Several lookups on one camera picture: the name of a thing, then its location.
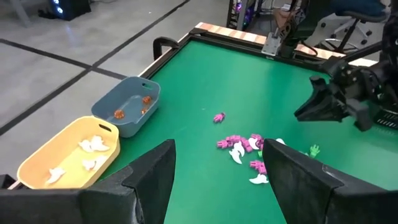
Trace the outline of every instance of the blue basket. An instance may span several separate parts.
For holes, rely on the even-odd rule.
[[[156,82],[140,77],[125,78],[98,100],[91,108],[91,112],[94,116],[118,127],[121,137],[129,138],[138,132],[157,109],[159,94],[160,86]],[[149,105],[142,102],[145,96],[152,98]],[[114,117],[116,110],[122,110],[124,118],[116,119]]]

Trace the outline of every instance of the wooden table edge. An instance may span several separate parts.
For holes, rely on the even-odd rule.
[[[248,32],[243,32],[243,31],[239,31],[239,30],[234,30],[234,29],[230,29],[230,28],[226,28],[226,27],[220,27],[220,26],[216,26],[213,24],[207,24],[204,22],[199,22],[195,28],[200,28],[200,29],[204,29],[207,30],[208,32],[212,32],[215,34],[219,34],[219,35],[225,35],[228,37],[233,37],[236,39],[241,39],[241,40],[246,40],[246,41],[250,41],[250,42],[255,42],[258,44],[264,44],[266,42],[267,37],[264,37],[263,35],[257,35],[257,34],[252,34],[252,33],[248,33]],[[178,42],[180,42],[182,39],[184,39],[188,34],[185,34]],[[309,49],[308,47],[299,44],[296,48],[297,50],[307,53],[307,54],[311,54],[311,55],[315,55],[315,53]],[[328,59],[331,56],[337,56],[337,57],[342,57],[344,56],[344,54],[340,54],[340,53],[336,53],[336,52],[331,52],[328,50],[322,50],[322,49],[318,49],[315,48],[318,52],[317,57],[322,58],[322,59]],[[147,68],[145,68],[138,76],[140,77],[142,74],[144,74],[144,72],[146,72],[149,68],[151,68],[151,66],[153,66],[158,60],[160,60],[165,53],[160,56],[157,60],[155,60],[154,62],[152,62]],[[353,62],[350,62],[351,65],[356,65],[356,66],[366,66],[369,67],[371,65],[374,65],[375,63],[377,63],[376,61],[373,60],[368,60],[365,58],[360,58],[357,59]]]

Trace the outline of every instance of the pink toy piece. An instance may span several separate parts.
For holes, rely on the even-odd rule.
[[[227,142],[228,142],[228,147],[232,147],[232,146],[234,146],[234,142],[232,142],[232,141],[229,141],[229,140],[226,140]]]
[[[250,167],[256,169],[260,174],[267,174],[266,165],[261,161],[251,161]]]
[[[263,138],[262,138],[261,135],[259,135],[259,134],[251,134],[251,137],[252,137],[252,138],[255,138],[255,139],[257,139],[257,140],[263,140]]]
[[[259,167],[257,170],[260,174],[267,174],[267,170],[265,167]]]
[[[250,162],[250,167],[252,168],[257,168],[257,166],[261,163],[260,161],[251,161]]]
[[[224,120],[224,118],[225,118],[225,113],[220,113],[220,114],[217,114],[217,115],[214,117],[213,121],[214,121],[215,123],[220,123],[220,122],[222,122],[222,121]]]
[[[228,147],[228,141],[226,140],[221,140],[217,142],[217,147],[221,149],[226,149]]]
[[[253,151],[253,148],[250,146],[250,143],[247,139],[241,138],[242,146],[245,148],[246,152]]]
[[[249,147],[245,147],[245,150],[246,150],[246,152],[251,152],[251,151],[253,151],[253,148],[251,146],[249,146]]]
[[[264,141],[257,141],[256,142],[256,146],[259,147],[259,148],[261,148],[263,144],[264,144]]]
[[[231,141],[233,141],[234,143],[237,143],[241,140],[241,137],[238,135],[232,135],[229,137]]]

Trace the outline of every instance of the plastic bin handle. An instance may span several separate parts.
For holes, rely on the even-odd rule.
[[[102,129],[104,129],[104,130],[107,130],[107,131],[109,131],[109,132],[111,132],[111,133],[114,133],[115,131],[118,130],[117,127],[115,127],[113,124],[111,124],[111,123],[109,123],[109,122],[107,122],[107,121],[104,121],[104,120],[102,120],[102,119],[99,119],[99,118],[97,118],[97,117],[95,117],[95,116],[94,116],[94,118],[97,120],[98,126],[99,126],[100,128],[102,128]]]
[[[142,86],[144,88],[148,88],[151,91],[156,91],[159,94],[159,92],[160,92],[159,84],[157,84],[156,82],[150,81],[146,78],[141,78],[141,81],[142,81]]]

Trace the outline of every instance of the table surface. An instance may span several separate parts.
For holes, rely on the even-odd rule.
[[[257,172],[246,154],[235,163],[216,142],[238,134],[282,138],[317,159],[385,189],[397,189],[397,133],[374,127],[361,133],[342,123],[299,123],[293,112],[312,92],[315,72],[191,41],[152,78],[162,91],[159,109],[141,130],[121,139],[110,175],[166,139],[175,139],[175,181],[165,223],[284,223],[269,184],[253,185]],[[225,121],[214,124],[215,114]]]

